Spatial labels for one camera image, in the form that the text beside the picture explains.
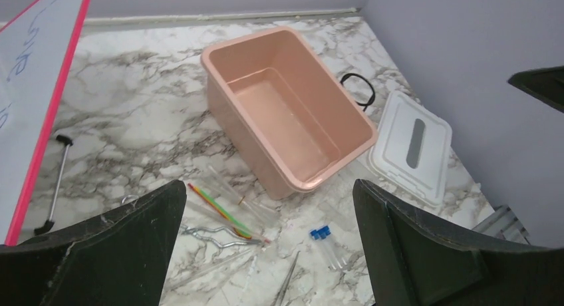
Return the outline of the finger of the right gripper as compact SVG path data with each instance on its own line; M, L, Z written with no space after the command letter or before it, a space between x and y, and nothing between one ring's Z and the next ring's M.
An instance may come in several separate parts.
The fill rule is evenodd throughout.
M563 112L563 66L515 73L507 82L551 108Z

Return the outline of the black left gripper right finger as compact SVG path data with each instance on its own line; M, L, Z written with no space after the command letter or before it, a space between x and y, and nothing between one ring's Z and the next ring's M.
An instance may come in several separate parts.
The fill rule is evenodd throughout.
M352 198L377 305L563 304L562 249L463 228L368 180Z

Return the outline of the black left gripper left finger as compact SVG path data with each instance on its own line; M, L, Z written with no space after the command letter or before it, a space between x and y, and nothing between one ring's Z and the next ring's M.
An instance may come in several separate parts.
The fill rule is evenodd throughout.
M157 305L186 204L173 180L72 226L1 247L2 305Z

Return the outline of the bundle of clear pipettes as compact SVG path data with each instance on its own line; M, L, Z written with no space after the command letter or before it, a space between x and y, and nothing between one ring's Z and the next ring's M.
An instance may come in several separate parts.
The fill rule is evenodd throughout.
M212 165L202 167L201 171L202 188L219 204L225 203L245 212L258 226L274 228L277 225L279 214L273 208L260 204L251 196L236 190Z

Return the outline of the green red yellow stirring rods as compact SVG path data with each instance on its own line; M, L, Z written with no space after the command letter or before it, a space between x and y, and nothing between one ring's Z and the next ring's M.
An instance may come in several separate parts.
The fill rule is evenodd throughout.
M243 223L236 220L230 213L228 213L224 208L222 208L213 198L207 195L203 190L194 186L191 183L186 183L188 188L196 193L203 201L205 201L210 207L212 207L223 219L228 221L232 227L237 230L240 235L244 238L256 238L264 241L265 243L271 243L271 240L262 236L260 233L251 231Z

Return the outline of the metal crucible tongs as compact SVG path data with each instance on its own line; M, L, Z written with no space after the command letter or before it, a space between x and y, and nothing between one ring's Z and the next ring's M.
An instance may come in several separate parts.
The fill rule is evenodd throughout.
M232 229L225 226L218 228L208 228L204 226L189 227L181 225L178 235L192 236L200 241L215 245L218 249L226 249L236 246L264 246L259 239L247 239L237 235Z

